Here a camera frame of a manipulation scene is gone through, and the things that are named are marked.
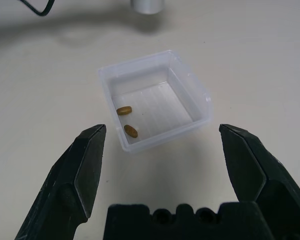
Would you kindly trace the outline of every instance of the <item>wire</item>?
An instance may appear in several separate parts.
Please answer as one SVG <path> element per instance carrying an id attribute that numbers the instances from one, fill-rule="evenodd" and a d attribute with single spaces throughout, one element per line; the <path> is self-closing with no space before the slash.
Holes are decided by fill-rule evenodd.
<path id="1" fill-rule="evenodd" d="M 30 8 L 35 14 L 44 17 L 46 16 L 54 4 L 55 0 L 49 0 L 48 3 L 45 6 L 45 9 L 42 12 L 39 12 L 37 9 L 35 9 L 27 0 L 19 0 L 20 2 L 24 3 L 28 8 Z"/>

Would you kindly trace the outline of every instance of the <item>metal cylinder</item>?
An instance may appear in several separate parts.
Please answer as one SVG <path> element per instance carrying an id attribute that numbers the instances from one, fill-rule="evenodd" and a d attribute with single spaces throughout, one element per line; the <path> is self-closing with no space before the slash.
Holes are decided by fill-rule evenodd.
<path id="1" fill-rule="evenodd" d="M 140 14 L 157 14 L 165 5 L 165 0 L 131 0 L 131 7 Z"/>

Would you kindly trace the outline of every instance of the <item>screw hole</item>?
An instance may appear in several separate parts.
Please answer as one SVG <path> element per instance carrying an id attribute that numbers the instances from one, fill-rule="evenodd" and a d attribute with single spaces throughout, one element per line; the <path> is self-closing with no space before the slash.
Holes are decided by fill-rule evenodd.
<path id="1" fill-rule="evenodd" d="M 216 224 L 217 216 L 209 208 L 201 208 L 196 211 L 195 215 L 199 218 L 199 221 L 203 224 Z"/>
<path id="2" fill-rule="evenodd" d="M 157 224 L 169 224 L 172 221 L 171 213 L 167 209 L 158 209 L 153 213 L 152 219 Z"/>

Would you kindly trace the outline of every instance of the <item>clear plastic container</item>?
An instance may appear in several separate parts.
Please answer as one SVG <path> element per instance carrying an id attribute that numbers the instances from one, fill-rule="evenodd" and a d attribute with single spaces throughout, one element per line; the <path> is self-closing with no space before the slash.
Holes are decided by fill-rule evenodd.
<path id="1" fill-rule="evenodd" d="M 171 50 L 102 67 L 98 74 L 127 152 L 170 141 L 212 119 L 209 93 Z M 118 116 L 116 110 L 124 106 L 131 106 L 132 113 Z M 125 125 L 135 128 L 138 137 L 127 135 Z"/>

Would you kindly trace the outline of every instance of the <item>brown oval pill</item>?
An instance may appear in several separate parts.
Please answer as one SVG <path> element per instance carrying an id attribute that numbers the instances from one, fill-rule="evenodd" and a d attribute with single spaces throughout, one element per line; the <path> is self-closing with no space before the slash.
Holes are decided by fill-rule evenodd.
<path id="1" fill-rule="evenodd" d="M 129 113 L 132 113 L 132 107 L 130 106 L 123 106 L 116 110 L 116 114 L 118 114 L 119 116 L 127 115 Z"/>
<path id="2" fill-rule="evenodd" d="M 124 126 L 124 131 L 126 134 L 128 134 L 130 137 L 136 139 L 138 137 L 138 132 L 135 130 L 132 126 L 130 125 L 125 125 Z"/>

